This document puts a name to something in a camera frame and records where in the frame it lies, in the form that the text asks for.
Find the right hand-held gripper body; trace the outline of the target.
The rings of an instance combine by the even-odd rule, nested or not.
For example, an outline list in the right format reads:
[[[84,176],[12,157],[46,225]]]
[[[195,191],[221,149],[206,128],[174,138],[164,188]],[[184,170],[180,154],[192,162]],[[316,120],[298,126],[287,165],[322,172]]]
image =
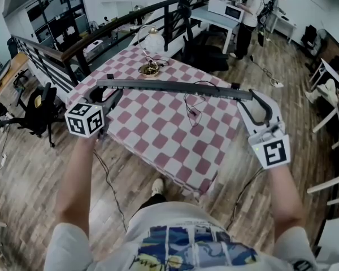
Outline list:
[[[264,169],[290,162],[290,141],[285,124],[280,121],[249,137],[248,143]]]

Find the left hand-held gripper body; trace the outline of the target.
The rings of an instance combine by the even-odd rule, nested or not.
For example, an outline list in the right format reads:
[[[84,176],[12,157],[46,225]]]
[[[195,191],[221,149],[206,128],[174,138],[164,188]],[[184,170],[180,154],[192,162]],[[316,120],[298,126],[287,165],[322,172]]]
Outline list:
[[[112,99],[101,103],[89,103],[80,99],[65,112],[69,132],[73,135],[102,139],[107,136],[110,124],[108,114],[115,108]]]

